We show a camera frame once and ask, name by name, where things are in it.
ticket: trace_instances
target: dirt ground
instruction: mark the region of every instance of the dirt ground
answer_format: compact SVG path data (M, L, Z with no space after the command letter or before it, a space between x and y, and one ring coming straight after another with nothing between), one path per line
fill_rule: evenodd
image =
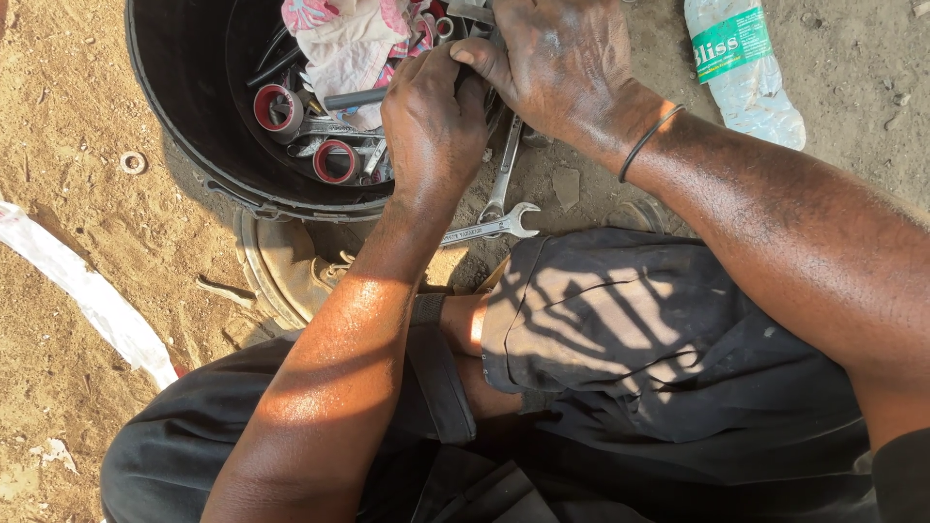
M625 4L633 69L690 111L720 121L710 92L690 77L681 0ZM764 6L785 86L807 124L806 151L930 208L930 16L909 0L803 0ZM15 203L100 271L192 369L278 330L268 318L206 294L199 275L245 288L232 233L233 204L205 191L199 174L163 135L126 54L117 0L0 0L0 199ZM910 94L910 104L893 100ZM886 129L886 123L894 120ZM150 166L117 166L125 151ZM459 208L456 225L484 206L496 156ZM580 172L580 202L562 211L551 176ZM637 190L570 147L526 151L511 204L543 212L545 234L598 225ZM314 226L357 249L370 224ZM677 234L687 234L680 220ZM512 243L474 242L442 252L429 272L439 286L473 286ZM332 258L335 245L318 245ZM116 431L156 390L88 325L72 300L0 247L0 519L101 520L99 469ZM50 437L73 455L40 465L29 452Z

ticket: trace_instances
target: plastic bottle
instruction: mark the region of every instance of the plastic bottle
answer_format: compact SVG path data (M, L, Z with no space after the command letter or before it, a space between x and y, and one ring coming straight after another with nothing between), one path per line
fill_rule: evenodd
M800 151L804 119L781 85L761 0L684 0L697 74L727 127Z

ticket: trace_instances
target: pink cloth rag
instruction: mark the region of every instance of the pink cloth rag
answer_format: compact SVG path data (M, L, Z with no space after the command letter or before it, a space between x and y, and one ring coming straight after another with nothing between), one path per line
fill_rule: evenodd
M307 57L307 75L318 99L390 84L390 58L432 49L432 0L285 0L287 29ZM381 127L381 104L330 111L361 130Z

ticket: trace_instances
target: green bottle label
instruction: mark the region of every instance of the green bottle label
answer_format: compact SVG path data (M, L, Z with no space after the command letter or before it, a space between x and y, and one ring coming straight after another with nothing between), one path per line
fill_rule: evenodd
M718 23L695 36L691 43L701 84L772 54L772 41L768 39L765 13L761 7Z

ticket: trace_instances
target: black rubber band bracelet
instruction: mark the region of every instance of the black rubber band bracelet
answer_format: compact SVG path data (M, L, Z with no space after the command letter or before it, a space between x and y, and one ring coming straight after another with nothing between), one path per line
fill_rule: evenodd
M659 118L658 123L656 123L651 129L649 129L649 132L645 133L645 136L643 136L643 139L640 140L639 143L636 144L636 147L633 147L633 150L630 152L630 155L627 156L627 161L623 162L623 168L620 169L620 175L618 176L618 180L620 180L620 183L624 183L627 180L627 169L630 168L630 164L633 163L633 158L635 158L636 154L640 152L640 149L642 149L643 146L645 146L645 143L649 141L649 139L652 138L652 135L656 134L656 132L663 125L665 125L665 122L668 122L670 118L675 116L675 113L678 113L682 109L684 109L684 104L679 103L678 105L675 106L674 109L665 113L664 116Z

